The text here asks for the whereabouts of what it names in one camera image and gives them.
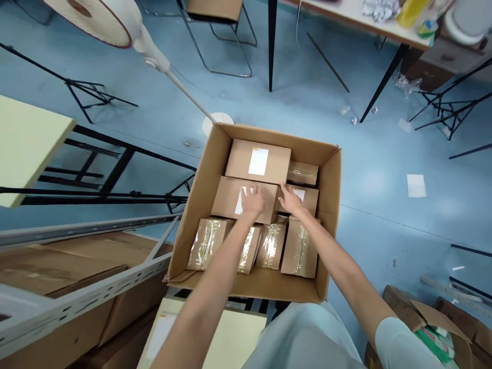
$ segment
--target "hand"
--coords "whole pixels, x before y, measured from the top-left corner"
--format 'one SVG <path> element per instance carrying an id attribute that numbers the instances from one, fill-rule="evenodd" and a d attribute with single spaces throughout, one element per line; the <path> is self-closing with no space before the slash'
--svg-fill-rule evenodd
<path id="1" fill-rule="evenodd" d="M 241 188 L 242 213 L 252 214 L 256 218 L 263 211 L 265 200 L 263 198 L 263 186 L 255 183 L 250 189 L 244 191 Z"/>
<path id="2" fill-rule="evenodd" d="M 299 196 L 297 196 L 294 193 L 294 190 L 292 189 L 292 186 L 287 189 L 283 183 L 280 184 L 280 187 L 282 188 L 283 192 L 283 197 L 279 197 L 278 200 L 280 201 L 280 204 L 282 207 L 287 210 L 289 213 L 293 214 L 294 216 L 297 216 L 296 214 L 304 209 L 304 205 L 302 204 L 302 200 L 300 199 Z"/>

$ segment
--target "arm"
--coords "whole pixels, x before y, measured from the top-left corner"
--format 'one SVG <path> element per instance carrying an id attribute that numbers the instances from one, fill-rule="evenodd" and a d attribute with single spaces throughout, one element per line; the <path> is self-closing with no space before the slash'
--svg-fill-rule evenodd
<path id="1" fill-rule="evenodd" d="M 387 317 L 397 318 L 396 314 L 378 294 L 359 265 L 302 206 L 301 199 L 294 194 L 292 188 L 287 190 L 283 184 L 281 186 L 284 199 L 279 197 L 280 203 L 306 228 L 324 266 L 375 348 L 379 323 Z"/>
<path id="2" fill-rule="evenodd" d="M 201 368 L 236 278 L 246 236 L 263 210 L 262 187 L 241 191 L 243 213 L 186 300 L 164 345 L 151 365 L 157 368 Z"/>

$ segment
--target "floor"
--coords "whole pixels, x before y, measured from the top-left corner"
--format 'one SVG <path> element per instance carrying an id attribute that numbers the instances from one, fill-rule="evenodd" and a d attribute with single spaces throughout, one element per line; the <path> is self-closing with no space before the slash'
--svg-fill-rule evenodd
<path id="1" fill-rule="evenodd" d="M 41 13 L 42 3 L 26 1 Z M 389 65 L 396 46 L 377 52 L 374 37 L 326 19 L 303 15 L 296 44 L 295 11 L 280 6 L 277 14 L 274 90 L 268 92 L 267 5 L 245 0 L 258 38 L 258 47 L 245 46 L 254 76 L 248 79 L 206 71 L 180 18 L 144 14 L 155 43 L 173 70 L 210 111 L 228 113 L 237 123 L 337 144 L 343 149 L 342 195 L 337 239 L 361 265 L 379 292 L 393 284 L 432 303 L 438 292 L 419 279 L 421 274 L 443 284 L 453 275 L 479 283 L 488 293 L 487 265 L 457 253 L 450 243 L 492 251 L 492 150 L 448 160 L 451 155 L 488 144 L 492 137 L 490 105 L 475 108 L 451 142 L 436 127 L 407 133 L 398 121 L 423 106 L 422 98 L 405 98 L 388 85 L 363 124 L 360 117 Z M 154 11 L 174 10 L 174 3 L 146 0 Z M 240 37 L 250 39 L 241 23 Z M 246 72 L 238 47 L 214 38 L 204 24 L 191 25 L 210 66 Z M 351 93 L 338 83 L 314 49 L 309 31 L 338 70 Z M 217 27 L 227 35 L 227 29 Z M 93 108 L 92 127 L 170 158 L 197 166 L 207 138 L 202 113 L 163 75 L 147 67 L 134 50 L 108 47 L 79 31 L 61 17 L 49 27 L 28 19 L 10 3 L 0 5 L 0 42 L 13 45 L 39 63 L 71 79 L 103 83 L 110 93 L 139 105 Z M 490 85 L 470 81 L 450 98 L 478 97 Z M 63 83 L 25 61 L 0 50 L 0 94 L 77 118 L 87 125 Z M 350 113 L 339 110 L 350 105 Z M 433 118 L 422 114 L 414 127 Z M 55 164 L 76 168 L 85 153 L 64 148 Z M 114 165 L 103 158 L 91 169 L 108 173 Z M 425 198 L 409 198 L 407 174 L 423 174 Z M 189 175 L 172 165 L 137 155 L 118 182 L 116 191 L 165 192 Z M 165 213 L 161 205 L 49 206 L 0 209 L 0 229 L 48 226 Z M 159 237 L 162 226 L 144 230 Z M 465 265 L 461 271 L 451 268 Z M 366 338 L 354 315 L 332 283 L 329 301 L 343 319 L 363 355 Z"/>

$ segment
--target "light blue shirt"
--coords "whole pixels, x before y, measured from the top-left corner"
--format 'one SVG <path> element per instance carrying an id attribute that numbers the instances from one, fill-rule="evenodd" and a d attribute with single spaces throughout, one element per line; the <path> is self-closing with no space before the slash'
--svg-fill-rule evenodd
<path id="1" fill-rule="evenodd" d="M 385 369 L 442 369 L 441 362 L 397 318 L 376 329 L 376 350 Z M 291 303 L 261 334 L 243 369 L 362 369 L 365 366 L 333 307 Z"/>

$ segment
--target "person's left hand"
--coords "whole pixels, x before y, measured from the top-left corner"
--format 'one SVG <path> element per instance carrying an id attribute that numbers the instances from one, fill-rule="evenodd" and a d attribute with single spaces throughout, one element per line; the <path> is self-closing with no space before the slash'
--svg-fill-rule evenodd
<path id="1" fill-rule="evenodd" d="M 263 211 L 265 200 L 263 198 L 263 186 L 259 183 L 253 184 L 252 190 L 241 189 L 242 213 L 253 214 L 255 220 Z"/>

